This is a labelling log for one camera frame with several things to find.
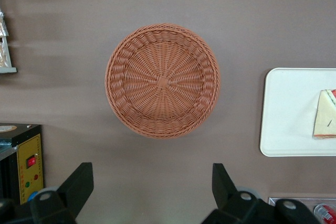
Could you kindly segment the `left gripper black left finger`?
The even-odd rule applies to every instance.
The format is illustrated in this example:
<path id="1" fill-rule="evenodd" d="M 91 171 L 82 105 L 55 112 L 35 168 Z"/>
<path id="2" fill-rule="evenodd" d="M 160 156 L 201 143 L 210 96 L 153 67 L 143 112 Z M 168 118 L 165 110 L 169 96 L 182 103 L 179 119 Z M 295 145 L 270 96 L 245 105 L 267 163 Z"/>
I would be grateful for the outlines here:
<path id="1" fill-rule="evenodd" d="M 81 163 L 57 190 L 44 190 L 30 201 L 33 222 L 76 223 L 93 188 L 92 163 Z"/>

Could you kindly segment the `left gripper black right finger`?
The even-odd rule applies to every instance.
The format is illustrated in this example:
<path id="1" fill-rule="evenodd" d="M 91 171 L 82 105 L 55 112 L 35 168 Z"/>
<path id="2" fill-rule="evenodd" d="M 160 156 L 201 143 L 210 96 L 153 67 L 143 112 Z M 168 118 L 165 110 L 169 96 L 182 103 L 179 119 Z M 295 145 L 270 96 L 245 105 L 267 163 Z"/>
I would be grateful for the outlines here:
<path id="1" fill-rule="evenodd" d="M 213 164 L 212 192 L 217 208 L 203 223 L 278 223 L 274 207 L 247 190 L 238 190 L 223 164 Z"/>

